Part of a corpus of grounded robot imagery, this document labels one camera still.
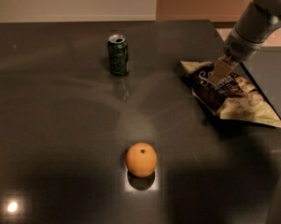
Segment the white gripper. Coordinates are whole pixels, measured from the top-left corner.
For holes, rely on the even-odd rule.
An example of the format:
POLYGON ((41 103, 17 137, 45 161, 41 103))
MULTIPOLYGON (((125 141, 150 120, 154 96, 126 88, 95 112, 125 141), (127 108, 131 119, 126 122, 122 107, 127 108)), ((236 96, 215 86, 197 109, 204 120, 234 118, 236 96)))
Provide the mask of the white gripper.
POLYGON ((224 42, 224 56, 215 62, 209 80, 218 84, 238 63, 250 59, 258 52, 264 40, 264 35, 258 30, 240 30, 233 27, 224 42))

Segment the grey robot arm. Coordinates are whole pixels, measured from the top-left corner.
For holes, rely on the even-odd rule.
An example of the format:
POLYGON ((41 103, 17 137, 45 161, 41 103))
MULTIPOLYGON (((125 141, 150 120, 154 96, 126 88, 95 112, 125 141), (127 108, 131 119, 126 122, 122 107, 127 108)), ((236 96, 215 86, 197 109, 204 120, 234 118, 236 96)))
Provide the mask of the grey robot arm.
POLYGON ((281 28, 281 0, 252 0, 233 26, 209 77, 218 84, 233 69, 256 54, 268 37, 281 28))

